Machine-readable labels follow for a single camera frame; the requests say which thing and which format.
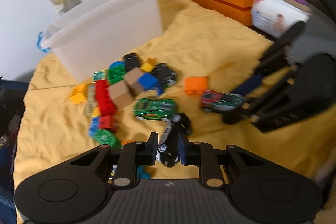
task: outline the red toy car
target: red toy car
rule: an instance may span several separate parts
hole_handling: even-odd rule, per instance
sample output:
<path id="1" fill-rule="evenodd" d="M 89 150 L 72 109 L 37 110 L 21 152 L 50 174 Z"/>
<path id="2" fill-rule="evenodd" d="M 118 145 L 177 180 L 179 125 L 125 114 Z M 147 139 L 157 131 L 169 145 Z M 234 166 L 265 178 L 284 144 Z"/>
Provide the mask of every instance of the red toy car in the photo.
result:
<path id="1" fill-rule="evenodd" d="M 239 94 L 219 93 L 206 90 L 202 94 L 201 108 L 204 112 L 223 113 L 242 105 L 246 98 Z"/>

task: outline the white plastic storage bin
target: white plastic storage bin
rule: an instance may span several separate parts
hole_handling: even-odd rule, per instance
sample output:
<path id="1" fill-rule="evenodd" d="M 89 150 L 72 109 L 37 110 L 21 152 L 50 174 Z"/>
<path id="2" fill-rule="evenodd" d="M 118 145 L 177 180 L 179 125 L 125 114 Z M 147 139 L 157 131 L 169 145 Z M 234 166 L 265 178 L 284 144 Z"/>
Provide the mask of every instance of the white plastic storage bin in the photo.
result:
<path id="1" fill-rule="evenodd" d="M 53 22 L 41 47 L 81 82 L 161 34 L 157 0 L 88 0 Z"/>

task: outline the red duplo brick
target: red duplo brick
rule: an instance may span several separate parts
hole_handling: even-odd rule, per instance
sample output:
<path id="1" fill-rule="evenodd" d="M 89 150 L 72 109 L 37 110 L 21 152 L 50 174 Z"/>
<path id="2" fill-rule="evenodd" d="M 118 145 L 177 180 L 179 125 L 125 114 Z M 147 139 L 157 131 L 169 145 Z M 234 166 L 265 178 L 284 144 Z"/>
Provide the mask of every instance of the red duplo brick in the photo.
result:
<path id="1" fill-rule="evenodd" d="M 114 115 L 117 108 L 110 99 L 107 80 L 98 80 L 96 82 L 96 100 L 102 116 Z"/>
<path id="2" fill-rule="evenodd" d="M 107 129 L 116 133 L 118 131 L 118 121 L 112 115 L 100 117 L 99 129 Z"/>

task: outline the black toy car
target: black toy car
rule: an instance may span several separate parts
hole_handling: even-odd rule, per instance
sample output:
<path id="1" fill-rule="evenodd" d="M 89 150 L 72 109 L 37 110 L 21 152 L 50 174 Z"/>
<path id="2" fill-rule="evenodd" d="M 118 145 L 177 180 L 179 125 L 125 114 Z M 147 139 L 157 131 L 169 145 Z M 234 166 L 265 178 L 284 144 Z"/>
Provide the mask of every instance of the black toy car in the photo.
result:
<path id="1" fill-rule="evenodd" d="M 159 140 L 156 158 L 167 167 L 173 167 L 180 161 L 179 133 L 190 135 L 191 122 L 184 113 L 172 116 L 164 133 Z"/>
<path id="2" fill-rule="evenodd" d="M 126 72 L 129 72 L 130 70 L 134 68 L 140 68 L 140 60 L 138 59 L 138 56 L 135 52 L 126 54 L 124 56 L 124 61 L 125 61 Z"/>
<path id="3" fill-rule="evenodd" d="M 157 64 L 151 74 L 158 79 L 165 88 L 176 84 L 176 72 L 165 63 Z"/>

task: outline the green duplo brick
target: green duplo brick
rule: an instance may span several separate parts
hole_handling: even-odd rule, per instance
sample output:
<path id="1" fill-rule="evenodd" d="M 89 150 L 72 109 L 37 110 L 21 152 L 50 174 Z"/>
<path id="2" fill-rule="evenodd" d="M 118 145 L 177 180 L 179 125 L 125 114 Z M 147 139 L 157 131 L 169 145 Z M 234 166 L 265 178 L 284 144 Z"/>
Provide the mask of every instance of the green duplo brick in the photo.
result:
<path id="1" fill-rule="evenodd" d="M 111 85 L 121 81 L 126 73 L 124 65 L 118 65 L 108 70 L 108 81 Z"/>
<path id="2" fill-rule="evenodd" d="M 100 144 L 108 144 L 113 149 L 120 148 L 120 142 L 113 136 L 113 134 L 106 129 L 98 129 L 92 138 Z"/>

